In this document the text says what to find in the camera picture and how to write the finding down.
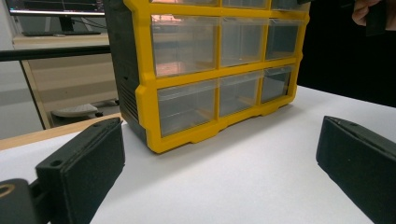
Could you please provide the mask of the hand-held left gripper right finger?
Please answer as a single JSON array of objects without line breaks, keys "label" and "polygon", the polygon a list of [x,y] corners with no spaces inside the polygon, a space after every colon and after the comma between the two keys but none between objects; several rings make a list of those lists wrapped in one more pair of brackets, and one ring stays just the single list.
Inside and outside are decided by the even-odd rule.
[{"label": "hand-held left gripper right finger", "polygon": [[357,123],[326,116],[316,160],[374,224],[396,224],[396,143]]}]

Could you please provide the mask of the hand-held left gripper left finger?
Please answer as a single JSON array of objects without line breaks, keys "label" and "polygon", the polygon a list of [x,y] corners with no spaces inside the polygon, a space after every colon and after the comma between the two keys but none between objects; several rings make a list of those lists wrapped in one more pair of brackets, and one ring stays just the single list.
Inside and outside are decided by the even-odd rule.
[{"label": "hand-held left gripper left finger", "polygon": [[125,164],[121,120],[94,123],[36,167],[49,195],[51,224],[90,224]]}]

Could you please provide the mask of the clear plastic organizer drawer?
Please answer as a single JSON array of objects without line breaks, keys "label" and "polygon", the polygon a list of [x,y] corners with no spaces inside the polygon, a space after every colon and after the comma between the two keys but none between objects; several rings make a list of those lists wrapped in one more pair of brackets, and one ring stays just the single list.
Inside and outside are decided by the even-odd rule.
[{"label": "clear plastic organizer drawer", "polygon": [[297,0],[272,0],[271,3],[272,10],[294,10],[299,6]]}]

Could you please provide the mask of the yellow and black drawer cabinet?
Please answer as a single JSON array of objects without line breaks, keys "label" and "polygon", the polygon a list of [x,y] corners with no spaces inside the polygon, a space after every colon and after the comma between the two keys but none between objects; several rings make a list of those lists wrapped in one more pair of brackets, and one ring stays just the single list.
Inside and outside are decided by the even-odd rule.
[{"label": "yellow and black drawer cabinet", "polygon": [[[106,0],[105,11],[120,112],[149,149],[163,153],[206,140],[233,125],[221,127],[218,122],[207,123],[186,132],[163,137],[159,127],[157,91],[167,86],[169,81],[154,74],[150,28],[150,17],[154,8],[149,0]],[[293,99],[297,89],[299,65],[303,58],[302,49],[293,81]]]}]

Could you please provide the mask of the black curtain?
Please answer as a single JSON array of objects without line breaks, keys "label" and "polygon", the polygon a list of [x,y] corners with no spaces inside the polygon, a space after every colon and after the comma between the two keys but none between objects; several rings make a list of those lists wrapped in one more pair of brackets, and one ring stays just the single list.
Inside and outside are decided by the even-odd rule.
[{"label": "black curtain", "polygon": [[396,107],[396,31],[368,36],[352,12],[339,0],[311,3],[298,84]]}]

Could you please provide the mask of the wooden table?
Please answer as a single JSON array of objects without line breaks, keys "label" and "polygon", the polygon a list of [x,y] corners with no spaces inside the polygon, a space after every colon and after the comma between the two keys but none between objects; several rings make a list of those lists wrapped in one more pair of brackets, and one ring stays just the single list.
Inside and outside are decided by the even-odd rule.
[{"label": "wooden table", "polygon": [[0,151],[11,149],[13,147],[20,147],[20,146],[24,146],[24,145],[28,145],[28,144],[33,144],[36,142],[63,136],[63,135],[70,134],[70,133],[81,132],[96,122],[106,120],[106,119],[113,119],[113,118],[122,119],[121,114],[116,113],[116,114],[103,116],[100,118],[83,120],[80,122],[67,124],[67,125],[63,125],[63,126],[39,131],[39,132],[28,133],[28,134],[10,137],[7,139],[2,139],[2,140],[0,140]]}]

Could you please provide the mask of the office chair base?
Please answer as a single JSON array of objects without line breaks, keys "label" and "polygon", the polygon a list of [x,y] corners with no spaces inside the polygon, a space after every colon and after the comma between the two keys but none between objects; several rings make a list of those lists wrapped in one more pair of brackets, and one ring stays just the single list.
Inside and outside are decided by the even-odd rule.
[{"label": "office chair base", "polygon": [[104,115],[104,113],[93,104],[76,105],[57,109],[51,111],[51,114],[58,118],[82,118],[89,115],[94,115],[96,118],[100,118]]}]

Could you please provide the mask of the light wooden desk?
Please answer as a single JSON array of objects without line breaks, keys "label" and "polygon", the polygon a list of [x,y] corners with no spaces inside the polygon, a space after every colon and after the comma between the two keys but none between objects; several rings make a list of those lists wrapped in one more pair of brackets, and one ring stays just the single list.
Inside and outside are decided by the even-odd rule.
[{"label": "light wooden desk", "polygon": [[[88,46],[109,46],[107,35],[17,35],[13,38],[14,49]],[[118,98],[110,53],[23,60],[21,66],[46,129],[54,126],[53,110]]]}]

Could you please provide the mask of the grid of clear drawers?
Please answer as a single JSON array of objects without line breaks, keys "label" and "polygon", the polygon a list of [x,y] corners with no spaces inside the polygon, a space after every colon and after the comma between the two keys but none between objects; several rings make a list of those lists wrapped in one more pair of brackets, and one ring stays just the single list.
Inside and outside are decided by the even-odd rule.
[{"label": "grid of clear drawers", "polygon": [[207,123],[227,127],[290,103],[309,4],[272,0],[149,0],[163,137]]}]

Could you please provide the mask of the computer monitor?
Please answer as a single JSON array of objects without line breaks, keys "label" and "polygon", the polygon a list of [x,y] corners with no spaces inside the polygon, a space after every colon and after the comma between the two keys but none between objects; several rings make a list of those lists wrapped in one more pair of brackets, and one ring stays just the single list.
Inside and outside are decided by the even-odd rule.
[{"label": "computer monitor", "polygon": [[63,31],[73,31],[73,17],[102,17],[104,0],[5,0],[12,16],[57,17]]}]

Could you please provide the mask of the black metal frame bar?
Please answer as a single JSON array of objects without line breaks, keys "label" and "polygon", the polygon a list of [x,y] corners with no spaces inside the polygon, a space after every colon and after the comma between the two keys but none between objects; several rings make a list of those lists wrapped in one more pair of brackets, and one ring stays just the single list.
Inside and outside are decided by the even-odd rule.
[{"label": "black metal frame bar", "polygon": [[0,50],[0,62],[107,54],[110,46]]}]

